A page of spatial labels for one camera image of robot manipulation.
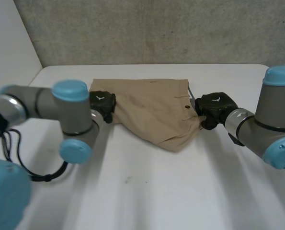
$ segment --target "white table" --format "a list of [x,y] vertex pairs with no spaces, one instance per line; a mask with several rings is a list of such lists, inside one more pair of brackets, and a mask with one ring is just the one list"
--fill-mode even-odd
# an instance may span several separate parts
[[[189,79],[195,97],[226,92],[255,112],[262,65],[123,65],[44,68],[32,86],[63,79]],[[24,162],[36,173],[61,164],[58,122],[30,120],[23,134]],[[31,230],[285,230],[285,170],[266,165],[236,146],[222,126],[201,131],[173,154],[106,126],[91,161],[51,183],[35,183],[19,228]]]

